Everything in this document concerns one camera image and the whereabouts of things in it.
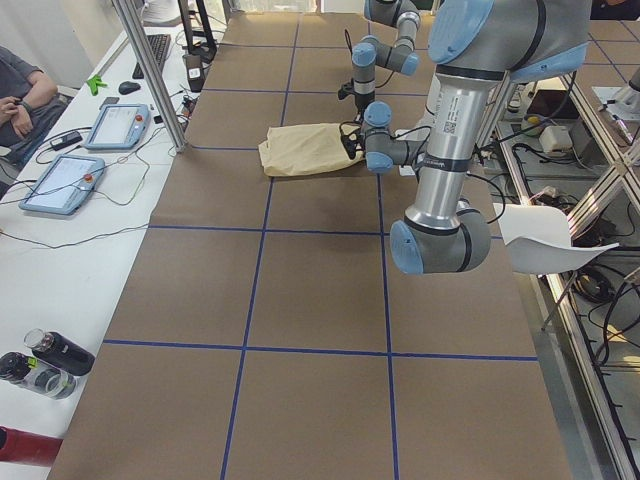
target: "black smartphone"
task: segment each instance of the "black smartphone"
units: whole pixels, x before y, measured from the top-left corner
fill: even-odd
[[[102,102],[102,105],[100,105],[100,108],[104,107],[105,105],[114,105],[119,101],[120,97],[107,97],[104,99],[104,102]]]

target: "black water bottle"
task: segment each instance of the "black water bottle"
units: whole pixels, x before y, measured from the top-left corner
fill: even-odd
[[[34,357],[72,375],[86,375],[91,371],[95,360],[91,353],[58,332],[43,332],[34,328],[25,335],[24,344],[31,349]]]

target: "man's arm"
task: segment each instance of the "man's arm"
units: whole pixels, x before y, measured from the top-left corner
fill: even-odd
[[[46,105],[58,93],[58,86],[55,82],[46,73],[39,70],[31,72],[27,81],[32,87],[22,100],[31,108]]]
[[[58,93],[58,86],[54,81],[39,70],[31,72],[27,77],[27,81],[32,85],[31,90],[22,98],[22,102],[18,104],[18,112],[11,117],[13,130],[21,139],[24,139],[33,130],[31,111],[46,105]]]

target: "computer mouse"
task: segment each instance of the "computer mouse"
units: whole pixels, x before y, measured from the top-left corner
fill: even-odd
[[[122,82],[118,87],[120,95],[129,95],[136,90],[140,90],[140,84],[137,82]]]

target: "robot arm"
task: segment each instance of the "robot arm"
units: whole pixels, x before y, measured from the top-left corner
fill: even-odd
[[[405,2],[367,5],[374,3],[398,9]],[[489,92],[505,72],[521,83],[576,70],[586,55],[590,8],[589,0],[444,3],[429,39],[440,90],[426,152],[418,152],[418,192],[404,220],[391,229],[393,258],[402,271],[465,271],[484,261],[490,246],[486,221],[460,194]],[[377,173],[384,170],[381,162],[386,169],[402,163],[402,148],[371,140],[374,132],[385,135],[381,130],[390,121],[380,103],[367,107],[362,130],[367,162]],[[398,142],[386,135],[391,145]]]
[[[338,92],[340,100],[355,96],[358,117],[375,100],[376,65],[392,72],[411,76],[420,64],[415,53],[420,13],[410,0],[366,0],[365,17],[398,30],[395,43],[385,45],[374,35],[365,36],[353,48],[353,79]]]

